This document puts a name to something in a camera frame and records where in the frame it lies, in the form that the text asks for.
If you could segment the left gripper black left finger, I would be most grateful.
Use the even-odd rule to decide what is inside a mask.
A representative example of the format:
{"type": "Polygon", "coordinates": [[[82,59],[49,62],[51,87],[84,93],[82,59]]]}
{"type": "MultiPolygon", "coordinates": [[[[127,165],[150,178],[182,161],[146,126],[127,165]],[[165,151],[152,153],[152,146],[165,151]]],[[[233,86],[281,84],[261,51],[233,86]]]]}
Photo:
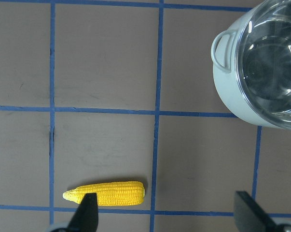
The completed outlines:
{"type": "Polygon", "coordinates": [[[98,228],[97,194],[87,193],[67,226],[68,232],[96,232],[98,228]]]}

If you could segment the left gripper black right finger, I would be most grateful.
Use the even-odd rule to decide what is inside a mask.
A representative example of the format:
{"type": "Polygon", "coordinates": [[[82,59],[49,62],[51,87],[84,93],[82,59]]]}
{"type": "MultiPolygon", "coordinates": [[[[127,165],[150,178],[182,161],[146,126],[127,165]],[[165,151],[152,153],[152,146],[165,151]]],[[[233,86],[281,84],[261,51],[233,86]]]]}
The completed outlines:
{"type": "Polygon", "coordinates": [[[246,191],[236,191],[234,195],[234,220],[240,232],[281,232],[269,215],[246,191]]]}

